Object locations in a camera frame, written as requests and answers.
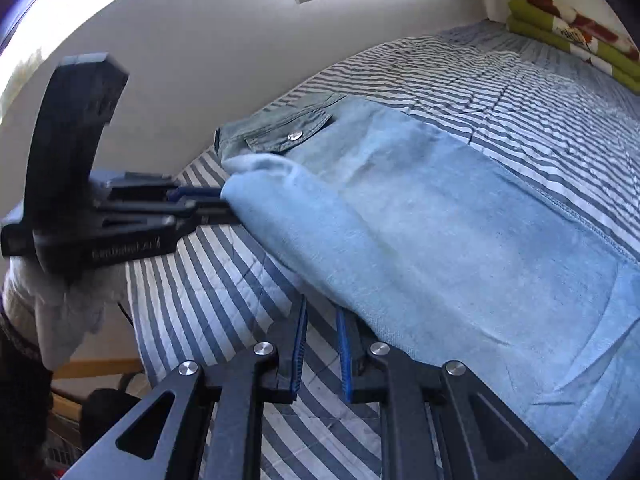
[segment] striped bed sheet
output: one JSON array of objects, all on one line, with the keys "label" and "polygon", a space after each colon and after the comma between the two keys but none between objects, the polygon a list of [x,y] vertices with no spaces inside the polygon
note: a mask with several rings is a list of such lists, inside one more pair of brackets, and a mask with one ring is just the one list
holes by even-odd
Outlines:
[{"label": "striped bed sheet", "polygon": [[[505,165],[637,260],[640,101],[581,63],[482,22],[373,47],[267,108],[335,91],[401,109]],[[222,186],[227,175],[209,149],[179,178]],[[305,294],[302,387],[292,406],[265,406],[262,477],[380,476],[378,407],[342,401],[333,305],[265,254],[242,226],[199,228],[177,253],[129,264],[127,281],[152,384],[187,359],[207,365],[231,359]]]}]

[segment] denim fabric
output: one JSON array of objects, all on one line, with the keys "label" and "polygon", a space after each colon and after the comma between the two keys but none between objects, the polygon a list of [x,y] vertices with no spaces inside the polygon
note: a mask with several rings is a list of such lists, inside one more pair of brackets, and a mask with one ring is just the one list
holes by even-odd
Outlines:
[{"label": "denim fabric", "polygon": [[579,478],[608,476],[640,427],[640,269],[619,247],[360,98],[308,96],[218,140],[222,196],[271,254],[381,340],[464,361]]}]

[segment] silver snap button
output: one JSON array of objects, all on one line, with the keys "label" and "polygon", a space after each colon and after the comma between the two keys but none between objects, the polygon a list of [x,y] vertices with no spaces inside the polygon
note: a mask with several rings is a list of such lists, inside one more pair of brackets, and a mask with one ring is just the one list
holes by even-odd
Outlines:
[{"label": "silver snap button", "polygon": [[287,139],[289,140],[298,140],[300,137],[302,137],[302,131],[298,130],[296,132],[291,132],[288,136]]}]

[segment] blue denim jeans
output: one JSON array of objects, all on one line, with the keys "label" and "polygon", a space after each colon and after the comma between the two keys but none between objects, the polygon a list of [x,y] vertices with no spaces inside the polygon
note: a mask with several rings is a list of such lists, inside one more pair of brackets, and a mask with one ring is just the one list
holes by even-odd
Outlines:
[{"label": "blue denim jeans", "polygon": [[465,362],[579,478],[608,476],[640,427],[640,268],[619,247],[361,98],[259,112],[216,150],[222,196],[283,264],[412,357]]}]

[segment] bed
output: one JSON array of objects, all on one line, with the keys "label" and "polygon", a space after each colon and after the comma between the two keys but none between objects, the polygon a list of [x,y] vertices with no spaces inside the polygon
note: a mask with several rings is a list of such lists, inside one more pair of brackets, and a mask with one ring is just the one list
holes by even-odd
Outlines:
[{"label": "bed", "polygon": [[[266,108],[327,91],[364,96],[435,124],[639,261],[640,98],[581,60],[481,22],[370,48]],[[179,176],[194,186],[222,186],[227,177],[213,148]],[[127,281],[152,384],[188,359],[207,365],[231,359],[305,294],[303,384],[292,406],[265,406],[262,477],[380,476],[377,406],[342,402],[334,306],[242,226],[200,228],[177,253],[129,264]]]}]

